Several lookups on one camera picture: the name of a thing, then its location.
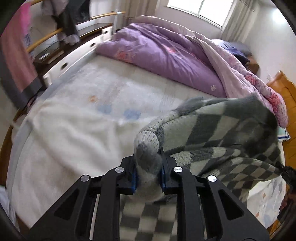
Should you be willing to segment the white jacket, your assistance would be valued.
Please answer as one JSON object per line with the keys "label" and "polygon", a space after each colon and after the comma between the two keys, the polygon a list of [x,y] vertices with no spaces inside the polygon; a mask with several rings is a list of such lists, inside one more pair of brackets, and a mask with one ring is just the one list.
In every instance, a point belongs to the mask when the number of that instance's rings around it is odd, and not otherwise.
{"label": "white jacket", "polygon": [[67,170],[105,174],[133,154],[136,134],[147,120],[116,119],[53,100],[34,105],[26,116],[31,134]]}

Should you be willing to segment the purple pink duvet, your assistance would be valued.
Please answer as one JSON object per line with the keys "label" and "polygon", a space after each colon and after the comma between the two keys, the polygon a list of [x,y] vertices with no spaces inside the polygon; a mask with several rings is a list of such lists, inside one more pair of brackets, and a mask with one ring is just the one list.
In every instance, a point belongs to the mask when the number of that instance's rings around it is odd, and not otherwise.
{"label": "purple pink duvet", "polygon": [[280,94],[204,35],[155,16],[139,16],[96,47],[96,53],[138,66],[219,98],[256,95],[288,125]]}

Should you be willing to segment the grey curtain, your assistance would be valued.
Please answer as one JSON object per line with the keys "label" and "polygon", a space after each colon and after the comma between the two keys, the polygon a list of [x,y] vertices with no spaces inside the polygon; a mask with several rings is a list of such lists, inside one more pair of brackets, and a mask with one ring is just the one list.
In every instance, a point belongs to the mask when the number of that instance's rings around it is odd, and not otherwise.
{"label": "grey curtain", "polygon": [[255,5],[256,1],[236,1],[233,12],[222,32],[222,40],[237,42],[240,39],[251,14],[254,12]]}
{"label": "grey curtain", "polygon": [[120,9],[123,14],[122,25],[129,25],[138,16],[154,16],[159,5],[158,0],[124,0],[120,1]]}

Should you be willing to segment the pink grey towel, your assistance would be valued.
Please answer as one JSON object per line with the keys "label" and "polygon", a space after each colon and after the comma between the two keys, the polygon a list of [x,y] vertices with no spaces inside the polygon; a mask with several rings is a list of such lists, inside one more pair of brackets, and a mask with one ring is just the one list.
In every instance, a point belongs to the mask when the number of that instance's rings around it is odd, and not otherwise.
{"label": "pink grey towel", "polygon": [[42,83],[27,52],[30,3],[13,15],[1,35],[1,85],[17,109],[23,109],[42,88]]}

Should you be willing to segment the wooden clothes rack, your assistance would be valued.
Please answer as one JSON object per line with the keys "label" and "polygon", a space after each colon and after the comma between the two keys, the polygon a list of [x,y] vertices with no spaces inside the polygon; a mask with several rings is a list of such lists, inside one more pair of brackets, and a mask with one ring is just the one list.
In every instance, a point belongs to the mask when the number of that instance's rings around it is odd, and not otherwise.
{"label": "wooden clothes rack", "polygon": [[45,15],[51,16],[57,24],[57,29],[45,37],[39,39],[27,47],[27,52],[32,52],[35,48],[41,45],[51,37],[63,33],[64,40],[69,44],[79,42],[78,31],[76,24],[88,22],[91,20],[103,18],[106,16],[117,16],[125,14],[125,11],[111,11],[96,16],[89,15],[90,1],[31,1],[30,6],[42,3],[42,11]]}

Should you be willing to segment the right grey curtain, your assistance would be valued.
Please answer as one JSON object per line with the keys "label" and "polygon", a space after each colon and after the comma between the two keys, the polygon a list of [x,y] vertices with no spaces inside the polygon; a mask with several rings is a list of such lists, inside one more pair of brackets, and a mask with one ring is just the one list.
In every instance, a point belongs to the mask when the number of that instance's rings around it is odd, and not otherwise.
{"label": "right grey curtain", "polygon": [[256,1],[236,1],[233,12],[222,32],[222,40],[237,42],[240,39],[251,14],[254,12],[255,5]]}

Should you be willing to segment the white tv cabinet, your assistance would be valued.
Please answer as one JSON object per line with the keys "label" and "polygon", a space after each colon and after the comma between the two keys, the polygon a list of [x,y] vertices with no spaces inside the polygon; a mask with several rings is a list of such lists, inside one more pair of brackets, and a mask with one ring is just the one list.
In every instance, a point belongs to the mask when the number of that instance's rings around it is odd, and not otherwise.
{"label": "white tv cabinet", "polygon": [[34,66],[46,87],[65,74],[96,46],[111,39],[112,23],[97,23],[78,31],[80,41],[75,45],[55,42],[36,55]]}

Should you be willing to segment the grey white checkered sweater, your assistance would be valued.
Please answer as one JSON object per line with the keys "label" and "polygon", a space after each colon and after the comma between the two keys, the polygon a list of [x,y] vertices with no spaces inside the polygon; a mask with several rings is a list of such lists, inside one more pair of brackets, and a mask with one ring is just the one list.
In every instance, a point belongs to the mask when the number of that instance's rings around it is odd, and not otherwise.
{"label": "grey white checkered sweater", "polygon": [[280,175],[278,122],[254,95],[194,97],[145,126],[134,140],[139,185],[125,198],[121,240],[175,240],[177,200],[165,196],[158,174],[165,154],[193,175],[216,176],[241,202],[260,181]]}

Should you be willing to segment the dark hooded jacket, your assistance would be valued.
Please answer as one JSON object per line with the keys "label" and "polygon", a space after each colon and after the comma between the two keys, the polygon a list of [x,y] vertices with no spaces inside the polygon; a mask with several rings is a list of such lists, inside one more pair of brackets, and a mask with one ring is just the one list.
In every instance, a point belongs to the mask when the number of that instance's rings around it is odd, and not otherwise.
{"label": "dark hooded jacket", "polygon": [[42,13],[53,18],[57,29],[63,29],[57,34],[59,42],[72,46],[80,41],[76,24],[90,19],[89,6],[90,0],[43,1]]}

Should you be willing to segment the window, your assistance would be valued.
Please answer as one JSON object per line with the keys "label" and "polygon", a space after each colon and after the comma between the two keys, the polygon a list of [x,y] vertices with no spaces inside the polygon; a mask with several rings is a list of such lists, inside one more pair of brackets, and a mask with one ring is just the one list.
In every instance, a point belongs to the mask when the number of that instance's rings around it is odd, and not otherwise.
{"label": "window", "polygon": [[168,6],[223,27],[234,3],[232,0],[171,0]]}

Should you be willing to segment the left grey curtain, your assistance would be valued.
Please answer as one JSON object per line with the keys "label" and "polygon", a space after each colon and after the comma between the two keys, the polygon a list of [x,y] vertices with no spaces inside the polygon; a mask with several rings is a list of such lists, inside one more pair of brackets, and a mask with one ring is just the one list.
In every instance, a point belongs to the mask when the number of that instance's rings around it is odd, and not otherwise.
{"label": "left grey curtain", "polygon": [[120,9],[123,14],[122,25],[129,25],[138,16],[154,16],[159,5],[158,0],[124,0],[120,1]]}

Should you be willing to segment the white patterned bed sheet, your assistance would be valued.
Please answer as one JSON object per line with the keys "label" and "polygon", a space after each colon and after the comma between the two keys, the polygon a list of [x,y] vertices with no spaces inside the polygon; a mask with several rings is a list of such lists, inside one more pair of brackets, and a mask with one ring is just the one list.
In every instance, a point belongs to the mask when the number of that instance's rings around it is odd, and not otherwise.
{"label": "white patterned bed sheet", "polygon": [[[92,54],[81,59],[37,99],[53,100],[126,121],[147,124],[191,97],[210,95],[136,66]],[[26,117],[17,121],[6,180],[8,196],[31,227],[81,176],[67,170],[31,134]]]}

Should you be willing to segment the light blue striped pillow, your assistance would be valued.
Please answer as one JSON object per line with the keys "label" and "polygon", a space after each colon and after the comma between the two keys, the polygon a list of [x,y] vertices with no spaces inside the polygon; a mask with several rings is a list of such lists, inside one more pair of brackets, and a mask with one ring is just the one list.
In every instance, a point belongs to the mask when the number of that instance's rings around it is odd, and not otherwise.
{"label": "light blue striped pillow", "polygon": [[277,139],[279,142],[289,141],[290,134],[288,133],[286,128],[278,127],[277,129]]}

